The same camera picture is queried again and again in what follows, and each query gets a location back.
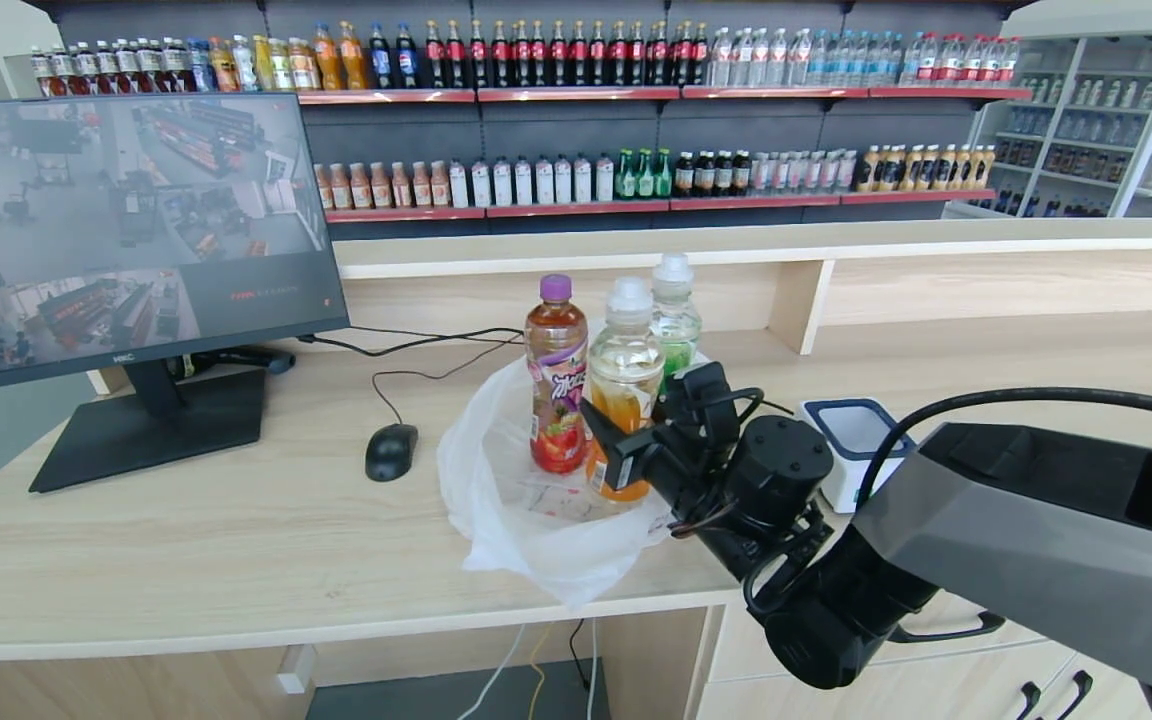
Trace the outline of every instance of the floor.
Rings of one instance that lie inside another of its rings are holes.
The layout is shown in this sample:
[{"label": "floor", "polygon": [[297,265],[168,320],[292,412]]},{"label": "floor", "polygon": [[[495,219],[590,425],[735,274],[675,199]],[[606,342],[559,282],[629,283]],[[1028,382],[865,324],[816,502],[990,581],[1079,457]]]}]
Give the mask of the floor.
[{"label": "floor", "polygon": [[[589,673],[589,660],[585,672]],[[536,698],[532,717],[541,720],[584,720],[585,688],[576,667],[568,662],[540,665],[545,684]],[[310,705],[306,720],[389,720],[393,717],[441,717],[452,720],[473,705],[493,670],[472,670],[438,675],[433,679],[389,680],[384,683],[319,688]],[[526,706],[536,689],[535,670],[529,666],[507,667],[500,673],[472,717],[502,719],[529,717]],[[602,692],[602,669],[599,669],[594,692],[594,719],[611,720],[607,694]]]}]

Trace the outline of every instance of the security camera footage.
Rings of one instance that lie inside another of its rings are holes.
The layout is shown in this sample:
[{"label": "security camera footage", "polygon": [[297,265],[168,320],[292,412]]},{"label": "security camera footage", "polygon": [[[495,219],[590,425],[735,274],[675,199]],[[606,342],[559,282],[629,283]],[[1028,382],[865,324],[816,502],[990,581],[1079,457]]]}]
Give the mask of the security camera footage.
[{"label": "security camera footage", "polygon": [[344,314],[294,97],[0,103],[0,372]]}]

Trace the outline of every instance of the black mouse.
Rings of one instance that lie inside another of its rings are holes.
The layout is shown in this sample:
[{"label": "black mouse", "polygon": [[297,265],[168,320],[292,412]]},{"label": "black mouse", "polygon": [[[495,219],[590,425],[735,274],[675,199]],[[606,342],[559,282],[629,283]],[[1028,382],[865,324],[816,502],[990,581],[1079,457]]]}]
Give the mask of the black mouse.
[{"label": "black mouse", "polygon": [[407,475],[407,470],[412,469],[417,435],[420,433],[416,425],[396,423],[377,430],[367,441],[367,477],[378,483],[388,483]]}]

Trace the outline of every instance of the drawer handle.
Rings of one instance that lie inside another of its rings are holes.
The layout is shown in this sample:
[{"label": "drawer handle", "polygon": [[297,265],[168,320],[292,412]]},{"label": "drawer handle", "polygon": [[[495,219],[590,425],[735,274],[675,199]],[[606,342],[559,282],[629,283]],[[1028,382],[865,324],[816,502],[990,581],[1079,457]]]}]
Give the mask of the drawer handle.
[{"label": "drawer handle", "polygon": [[1038,707],[1038,700],[1043,699],[1043,690],[1037,684],[1025,683],[1020,685],[1020,694],[1025,696],[1025,707],[1016,715],[1016,720],[1025,720],[1030,712],[1033,712]]},{"label": "drawer handle", "polygon": [[1074,673],[1074,684],[1078,688],[1078,696],[1074,697],[1074,702],[1069,703],[1069,707],[1066,707],[1056,720],[1066,720],[1067,717],[1073,715],[1074,711],[1092,694],[1092,675],[1087,674],[1087,670],[1078,670],[1078,673]]},{"label": "drawer handle", "polygon": [[901,628],[901,626],[896,626],[896,629],[892,630],[892,635],[887,639],[893,643],[934,643],[941,641],[956,641],[958,638],[973,638],[977,637],[977,635],[988,635],[990,632],[995,632],[996,629],[1001,628],[1001,626],[1007,621],[1005,616],[995,615],[993,612],[988,611],[980,612],[977,617],[980,620],[979,628],[958,630],[958,632],[916,635],[914,632],[907,632],[905,628]]}]

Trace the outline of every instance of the white plastic bag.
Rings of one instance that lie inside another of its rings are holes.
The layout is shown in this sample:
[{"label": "white plastic bag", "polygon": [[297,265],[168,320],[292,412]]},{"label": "white plastic bag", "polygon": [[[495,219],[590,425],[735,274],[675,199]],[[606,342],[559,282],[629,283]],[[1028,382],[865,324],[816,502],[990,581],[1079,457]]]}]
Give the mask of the white plastic bag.
[{"label": "white plastic bag", "polygon": [[526,361],[498,370],[438,444],[452,524],[472,544],[467,570],[514,570],[571,609],[617,583],[639,552],[668,537],[669,506],[654,491],[605,515],[584,468],[545,473],[531,460]]}]

